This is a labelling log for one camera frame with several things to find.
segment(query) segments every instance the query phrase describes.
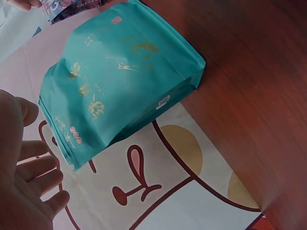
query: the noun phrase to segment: teal bag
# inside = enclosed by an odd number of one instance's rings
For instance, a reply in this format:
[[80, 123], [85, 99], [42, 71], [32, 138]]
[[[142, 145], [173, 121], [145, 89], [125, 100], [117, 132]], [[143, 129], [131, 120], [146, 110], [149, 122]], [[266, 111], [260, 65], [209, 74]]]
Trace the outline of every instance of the teal bag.
[[39, 106], [77, 170], [196, 90], [204, 68], [173, 27], [129, 0], [72, 32], [44, 76]]

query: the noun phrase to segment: wooden surface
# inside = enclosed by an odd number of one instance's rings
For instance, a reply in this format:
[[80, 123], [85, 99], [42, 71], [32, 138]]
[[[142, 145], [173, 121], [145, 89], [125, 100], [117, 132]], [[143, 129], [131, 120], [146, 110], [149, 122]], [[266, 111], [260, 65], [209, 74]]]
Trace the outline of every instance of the wooden surface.
[[184, 106], [277, 230], [307, 229], [307, 1], [143, 0], [207, 60]]

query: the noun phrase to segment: yellow circle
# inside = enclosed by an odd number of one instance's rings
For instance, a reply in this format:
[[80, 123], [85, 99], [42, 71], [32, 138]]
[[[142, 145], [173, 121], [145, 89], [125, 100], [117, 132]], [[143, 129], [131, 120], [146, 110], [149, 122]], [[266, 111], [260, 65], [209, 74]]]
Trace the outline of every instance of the yellow circle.
[[161, 131], [177, 155], [197, 175], [202, 168], [201, 148], [191, 132], [183, 127], [167, 125]]
[[259, 208], [234, 172], [229, 181], [228, 199], [246, 207]]

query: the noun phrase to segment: hand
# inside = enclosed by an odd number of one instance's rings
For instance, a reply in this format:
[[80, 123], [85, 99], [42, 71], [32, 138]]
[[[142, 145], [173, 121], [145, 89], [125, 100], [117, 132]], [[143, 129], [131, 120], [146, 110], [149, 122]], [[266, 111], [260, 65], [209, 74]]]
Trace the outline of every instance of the hand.
[[53, 218], [70, 198], [62, 191], [45, 202], [40, 199], [63, 180], [62, 172], [54, 169], [52, 156], [17, 165], [48, 151], [45, 142], [22, 141], [24, 127], [33, 123], [37, 114], [35, 104], [0, 91], [1, 230], [52, 230]]
[[39, 0], [8, 0], [7, 2], [24, 11], [29, 11], [32, 7], [40, 8], [42, 6]]

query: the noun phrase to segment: white label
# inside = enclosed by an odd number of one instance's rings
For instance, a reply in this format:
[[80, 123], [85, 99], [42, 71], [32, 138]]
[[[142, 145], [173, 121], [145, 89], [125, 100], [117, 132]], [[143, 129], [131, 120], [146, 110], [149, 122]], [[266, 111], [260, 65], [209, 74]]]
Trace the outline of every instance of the white label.
[[164, 99], [162, 99], [161, 101], [159, 101], [158, 106], [157, 106], [155, 109], [158, 110], [158, 109], [160, 109], [161, 107], [163, 107], [164, 105], [166, 105], [170, 98], [171, 98], [171, 96], [168, 95], [167, 97], [165, 97]]

